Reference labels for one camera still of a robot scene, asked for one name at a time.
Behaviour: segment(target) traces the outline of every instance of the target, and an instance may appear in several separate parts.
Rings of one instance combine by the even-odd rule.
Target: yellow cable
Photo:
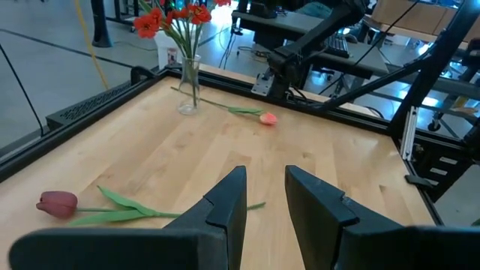
[[[87,25],[85,24],[85,20],[83,19],[82,8],[80,7],[80,0],[75,0],[75,7],[76,7],[76,15],[78,15],[78,20],[82,25],[83,37],[85,38],[85,43],[87,44],[88,51],[90,52],[90,55],[91,55],[91,59],[93,60],[93,63],[97,68],[98,74],[100,74],[100,78],[102,79],[103,86],[105,86],[105,90],[109,90],[110,88],[108,87],[107,78],[105,77],[104,72],[102,71],[102,69],[100,68],[100,65],[98,64],[97,57],[95,56],[95,51],[93,50],[93,46],[89,40],[89,31],[87,30]]]

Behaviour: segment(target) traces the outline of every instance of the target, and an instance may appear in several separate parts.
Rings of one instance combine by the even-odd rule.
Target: red tulip
[[[275,125],[277,124],[277,116],[270,112],[265,112],[260,116],[260,122],[264,125]]]
[[[77,210],[78,199],[67,191],[46,191],[40,196],[37,209],[61,219],[71,218]]]

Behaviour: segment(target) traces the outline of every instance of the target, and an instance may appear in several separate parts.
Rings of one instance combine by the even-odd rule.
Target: wire
[[[144,51],[147,51],[147,52],[155,52],[157,51],[157,48],[155,49],[147,49],[147,48],[144,48],[144,47],[141,47],[141,46],[137,46],[133,43],[130,43],[130,42],[127,42],[127,41],[123,41],[123,40],[120,40],[120,41],[115,41],[114,44],[125,44],[125,45],[128,45],[130,47],[133,47],[133,48],[137,48],[139,50],[144,50]]]
[[[267,58],[270,55],[270,52],[268,51],[261,51],[258,49],[254,49],[250,46],[238,46],[237,49],[239,51],[247,51],[247,52],[253,53],[256,57],[260,57],[260,58]]]
[[[367,54],[374,49],[374,47],[387,35],[387,33],[390,31],[390,29],[392,29],[392,27],[398,23],[399,20],[402,20],[403,17],[405,17],[405,15],[407,15],[411,10],[412,8],[414,8],[418,3],[420,2],[420,0],[416,0],[415,3],[413,3],[409,8],[407,8],[405,10],[405,12],[403,12],[403,14],[401,14],[383,33],[381,33],[381,36],[379,38],[377,38],[375,40],[375,42],[372,43],[372,45],[370,46],[370,48],[367,50],[367,52],[364,53],[364,55],[362,55],[360,57],[359,60],[357,60],[357,62],[355,62],[355,64],[351,65],[348,69],[348,71],[350,72],[356,65],[358,65],[360,63],[361,60],[363,60],[363,58],[365,58],[365,56],[367,56]],[[322,91],[320,91],[320,93],[318,95],[321,95],[323,92],[327,91],[327,89],[329,89],[330,87],[332,87],[335,83],[338,83],[338,81],[342,80],[345,76],[345,74],[347,74],[348,72],[343,72],[339,77],[338,79],[336,79],[335,81],[331,82],[327,87],[325,87]]]
[[[223,51],[226,50],[224,45],[222,44],[222,39],[221,39],[222,33],[224,33],[224,28],[225,28],[225,25],[223,25],[222,28],[220,28],[220,32],[218,33],[218,43],[220,44],[220,47],[222,48]]]
[[[385,119],[385,117],[383,117],[383,114],[378,109],[375,109],[370,106],[365,106],[365,108],[369,109],[373,114],[378,114],[378,116],[380,116],[381,119]]]
[[[232,53],[233,44],[235,44],[236,40],[237,40],[237,35],[234,35],[232,44],[230,45],[230,48],[227,48],[228,53],[226,54],[226,57],[225,57],[225,63],[223,63],[223,69],[225,69],[227,67],[227,61],[228,61],[228,58],[230,57],[230,54]]]
[[[17,81],[18,84],[20,85],[20,88],[22,89],[23,95],[25,95],[25,98],[27,99],[28,105],[30,106],[31,111],[32,111],[33,114],[34,114],[35,119],[37,120],[38,125],[40,126],[40,135],[43,137],[43,136],[45,135],[45,130],[44,130],[44,127],[42,126],[42,123],[40,122],[40,118],[38,117],[37,111],[35,111],[35,108],[33,107],[33,104],[32,104],[32,102],[30,101],[29,95],[27,94],[27,92],[26,92],[25,89],[23,88],[22,81],[20,81],[20,78],[18,77],[17,72],[16,72],[15,69],[14,69],[14,66],[13,66],[12,63],[10,62],[10,59],[8,58],[7,53],[3,50],[3,46],[2,46],[1,44],[0,44],[0,50],[1,50],[1,53],[3,54],[3,56],[5,57],[5,59],[7,60],[8,66],[9,66],[10,69],[12,70],[13,75],[15,76],[16,81]]]
[[[225,56],[227,56],[228,49],[230,48],[230,44],[232,43],[232,38],[233,38],[233,32],[230,33],[230,39],[228,40],[228,44],[226,45],[226,49],[223,51],[222,59],[220,60],[220,64],[218,65],[218,68],[222,67],[222,63],[224,61]]]
[[[78,20],[80,21],[80,25],[82,26],[83,37],[85,38],[85,43],[87,44],[88,52],[91,55],[91,60],[93,60],[93,63],[97,68],[98,74],[102,79],[102,83],[103,83],[103,86],[105,87],[105,90],[108,90],[110,88],[108,87],[107,78],[105,77],[104,72],[102,71],[102,69],[100,68],[100,65],[98,64],[97,57],[95,56],[95,51],[93,50],[93,46],[89,40],[89,30],[87,29],[87,25],[85,24],[85,20],[83,19],[82,8],[80,7],[80,0],[75,0],[75,9],[76,9],[76,15],[78,16]]]
[[[306,102],[308,102],[307,97],[305,97],[305,95],[302,93],[302,91],[300,91],[296,86],[292,86],[292,87],[293,87],[293,90],[297,91],[297,93],[299,95],[301,95],[301,98],[303,98]]]

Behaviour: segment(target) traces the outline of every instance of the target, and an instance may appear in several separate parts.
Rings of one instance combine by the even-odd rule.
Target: metal bracket
[[[252,93],[266,97],[270,92],[274,76],[268,73],[261,73],[256,77],[253,85]]]
[[[414,176],[414,175],[405,175],[405,180],[412,185],[415,185],[420,188],[431,189],[434,186],[425,178]]]
[[[132,67],[130,70],[130,83],[131,85],[135,85],[142,81],[142,77],[146,77],[147,79],[155,78],[155,73],[145,67]]]
[[[419,108],[411,106],[406,115],[405,127],[403,128],[402,143],[400,146],[400,155],[405,161],[412,159],[413,141],[415,140],[415,131],[417,127],[417,117]]]

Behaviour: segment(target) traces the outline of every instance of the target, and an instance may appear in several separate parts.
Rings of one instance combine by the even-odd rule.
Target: concrete floor
[[[113,2],[106,1],[107,14],[113,15]],[[81,1],[82,12],[90,36],[93,35],[92,11],[89,1]],[[218,66],[227,46],[230,33],[224,31],[231,23],[230,9],[222,7],[213,13],[212,23],[205,26],[199,48],[202,63]],[[95,48],[100,66],[106,74],[109,87],[126,81],[132,66],[153,68],[158,65],[156,46],[153,40],[141,40],[130,28],[108,22],[109,34],[114,47]],[[256,76],[267,65],[241,51],[239,46],[253,46],[254,33],[243,31],[235,38],[233,51],[226,69],[241,74]],[[2,1],[0,9],[0,44],[4,47],[28,96],[33,103],[42,125],[45,116],[101,93],[104,86],[89,57],[83,32],[77,19],[73,1],[34,0]],[[418,51],[399,46],[384,46],[382,51],[388,61],[397,65],[414,59]],[[318,93],[327,85],[324,75],[313,72],[305,89]],[[402,98],[409,85],[395,82],[377,91]],[[445,95],[437,91],[429,94],[429,103],[440,103]],[[379,110],[390,119],[398,102],[366,95],[355,101],[363,106]],[[421,109],[418,127],[426,129],[433,113]],[[461,118],[447,115],[438,133],[452,136],[452,131],[462,137],[470,128]],[[29,109],[25,96],[3,56],[0,56],[0,149],[38,130],[38,123]],[[480,218],[480,169],[473,166],[437,202],[436,207],[448,225],[468,226]]]

